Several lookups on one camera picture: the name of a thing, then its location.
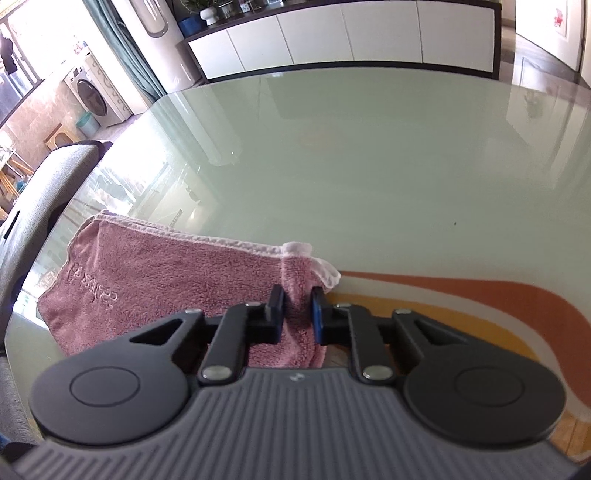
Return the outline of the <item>teal waste bin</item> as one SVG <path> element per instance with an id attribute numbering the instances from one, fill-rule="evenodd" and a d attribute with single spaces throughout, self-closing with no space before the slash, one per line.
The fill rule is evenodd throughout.
<path id="1" fill-rule="evenodd" d="M 100 130 L 100 124 L 92 113 L 87 111 L 77 120 L 76 128 L 90 139 Z"/>

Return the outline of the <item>potted plant white vase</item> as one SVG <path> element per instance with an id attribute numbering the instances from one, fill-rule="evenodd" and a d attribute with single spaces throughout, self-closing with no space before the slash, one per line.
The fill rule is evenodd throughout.
<path id="1" fill-rule="evenodd" d="M 181 0 L 183 7 L 193 15 L 198 15 L 207 26 L 219 21 L 217 8 L 213 0 Z"/>

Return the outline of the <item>white low sideboard cabinet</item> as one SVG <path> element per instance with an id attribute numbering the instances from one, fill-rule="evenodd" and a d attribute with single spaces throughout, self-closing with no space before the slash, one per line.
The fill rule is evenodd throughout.
<path id="1" fill-rule="evenodd" d="M 186 46 L 207 81 L 345 66 L 498 79 L 498 1 L 304 1 L 215 24 Z"/>

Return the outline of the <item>white washing machine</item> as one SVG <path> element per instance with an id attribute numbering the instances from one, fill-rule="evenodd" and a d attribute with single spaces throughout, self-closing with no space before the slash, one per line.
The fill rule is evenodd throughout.
<path id="1" fill-rule="evenodd" d="M 103 128 L 123 123 L 133 115 L 89 49 L 76 57 L 64 83 Z"/>

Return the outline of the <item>teal curtain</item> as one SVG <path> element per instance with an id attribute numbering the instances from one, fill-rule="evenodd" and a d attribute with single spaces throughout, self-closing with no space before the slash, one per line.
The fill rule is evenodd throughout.
<path id="1" fill-rule="evenodd" d="M 84 0 L 83 4 L 135 86 L 151 102 L 162 98 L 166 94 L 162 84 L 140 52 L 113 3 L 107 0 Z"/>

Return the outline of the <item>white tower air conditioner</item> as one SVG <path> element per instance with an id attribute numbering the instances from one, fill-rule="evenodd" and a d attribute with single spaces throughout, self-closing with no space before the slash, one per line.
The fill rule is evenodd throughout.
<path id="1" fill-rule="evenodd" d="M 113 6 L 167 93 L 192 87 L 201 78 L 165 1 L 114 0 Z"/>

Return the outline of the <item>pink terry towel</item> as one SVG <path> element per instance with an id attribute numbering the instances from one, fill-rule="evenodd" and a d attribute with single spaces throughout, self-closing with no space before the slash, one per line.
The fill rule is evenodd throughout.
<path id="1" fill-rule="evenodd" d="M 66 262 L 37 310 L 56 343 L 74 355 L 178 311 L 208 317 L 283 287 L 287 313 L 280 343 L 252 347 L 254 367 L 318 368 L 327 350 L 308 317 L 311 290 L 329 292 L 341 275 L 311 245 L 273 246 L 197 236 L 102 211 L 67 247 Z"/>

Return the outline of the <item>grey upholstered chair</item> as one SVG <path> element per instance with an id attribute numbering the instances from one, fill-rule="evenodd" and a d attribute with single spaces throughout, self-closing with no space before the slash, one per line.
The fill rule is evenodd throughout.
<path id="1" fill-rule="evenodd" d="M 7 356 L 7 330 L 25 278 L 60 215 L 112 146 L 84 140 L 53 150 L 1 224 L 1 445 L 35 445 Z"/>

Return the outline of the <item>white door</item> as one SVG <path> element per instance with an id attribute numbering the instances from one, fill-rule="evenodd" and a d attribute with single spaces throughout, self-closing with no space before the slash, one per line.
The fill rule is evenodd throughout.
<path id="1" fill-rule="evenodd" d="M 517 0 L 516 33 L 579 73 L 586 13 L 584 0 Z"/>

